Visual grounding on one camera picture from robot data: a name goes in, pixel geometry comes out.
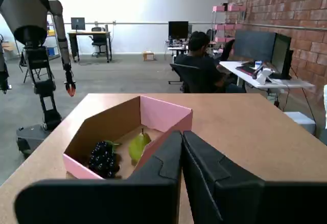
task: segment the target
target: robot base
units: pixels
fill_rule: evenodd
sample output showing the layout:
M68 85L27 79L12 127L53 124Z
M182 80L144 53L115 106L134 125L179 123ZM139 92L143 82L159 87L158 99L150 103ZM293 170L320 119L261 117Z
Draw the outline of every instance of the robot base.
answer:
M39 124L19 128L16 131L18 149L23 153L25 159L32 154L51 132L51 130L44 130Z

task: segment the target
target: gray floor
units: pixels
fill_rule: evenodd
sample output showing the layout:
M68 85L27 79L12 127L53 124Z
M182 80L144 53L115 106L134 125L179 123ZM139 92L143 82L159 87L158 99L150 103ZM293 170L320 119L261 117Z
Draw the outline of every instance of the gray floor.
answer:
M178 80L169 66L170 56L164 60L143 62L141 55L115 56L113 63L107 64L104 58L84 57L79 64L73 63L76 95L71 98L64 87L64 71L60 59L51 61L57 90L55 100L63 117L67 116L88 93L178 93L179 85L168 85L169 80ZM24 74L20 72L17 61L9 61L9 83L13 90L6 95L0 94L0 185L24 161L18 153L16 130L21 126L39 124L42 120L42 109L39 98L33 93L31 80L23 84ZM248 89L248 92L259 92ZM280 95L281 107L284 107L285 96ZM301 111L310 115L305 103L289 97L288 111ZM314 110L319 127L324 124L324 113Z

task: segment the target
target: black shirt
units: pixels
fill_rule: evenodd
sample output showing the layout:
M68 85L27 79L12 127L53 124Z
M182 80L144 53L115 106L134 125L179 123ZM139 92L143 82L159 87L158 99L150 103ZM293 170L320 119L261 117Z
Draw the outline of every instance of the black shirt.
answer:
M175 63L194 66L207 73L205 76L205 83L210 87L210 89L212 89L212 91L217 89L215 83L223 77L223 74L217 70L214 64L214 59L208 56L194 57L189 55L178 55L175 59Z

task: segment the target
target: brick wall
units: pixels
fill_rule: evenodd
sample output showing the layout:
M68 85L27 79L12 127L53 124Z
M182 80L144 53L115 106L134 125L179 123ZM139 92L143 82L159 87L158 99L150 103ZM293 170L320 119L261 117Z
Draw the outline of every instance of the brick wall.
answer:
M228 0L246 5L246 23L280 26L327 27L327 0ZM229 13L227 22L238 15ZM316 85L309 99L322 106L322 87L327 84L327 31L308 31L246 26L245 29L278 32L292 37L292 68L303 80Z

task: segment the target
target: man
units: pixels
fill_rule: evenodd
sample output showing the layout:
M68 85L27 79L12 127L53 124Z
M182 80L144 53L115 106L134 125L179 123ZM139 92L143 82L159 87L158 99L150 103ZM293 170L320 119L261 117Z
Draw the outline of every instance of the man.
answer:
M211 93L245 93L244 89L226 82L227 75L217 70L214 59L206 53L209 42L204 32L193 32L189 40L189 53L179 55L175 63L202 69L206 73L204 83Z

